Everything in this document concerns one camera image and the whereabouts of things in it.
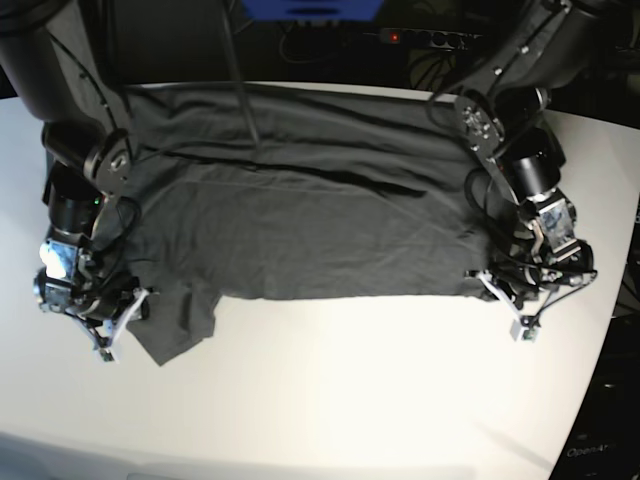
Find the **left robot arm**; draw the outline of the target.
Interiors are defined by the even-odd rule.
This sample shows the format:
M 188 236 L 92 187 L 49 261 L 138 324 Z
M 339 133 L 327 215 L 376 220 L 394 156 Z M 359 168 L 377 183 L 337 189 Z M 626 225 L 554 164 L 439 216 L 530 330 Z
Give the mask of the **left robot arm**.
M 597 278 L 560 187 L 562 147 L 544 113 L 555 90 L 589 64 L 627 1 L 496 1 L 479 53 L 439 88 L 453 94 L 441 131 L 475 159 L 463 193 L 490 241 L 472 278 L 521 315 L 547 310 Z

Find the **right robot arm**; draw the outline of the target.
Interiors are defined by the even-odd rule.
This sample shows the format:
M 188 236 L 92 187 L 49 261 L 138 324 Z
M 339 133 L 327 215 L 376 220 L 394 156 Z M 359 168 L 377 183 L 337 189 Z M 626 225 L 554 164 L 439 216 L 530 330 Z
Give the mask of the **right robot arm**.
M 148 312 L 149 290 L 120 267 L 142 210 L 122 193 L 133 160 L 127 127 L 98 74 L 47 28 L 66 5 L 2 2 L 1 65 L 43 121 L 42 144 L 54 158 L 43 193 L 50 220 L 44 266 L 34 278 L 39 307 L 73 319 L 105 351 Z

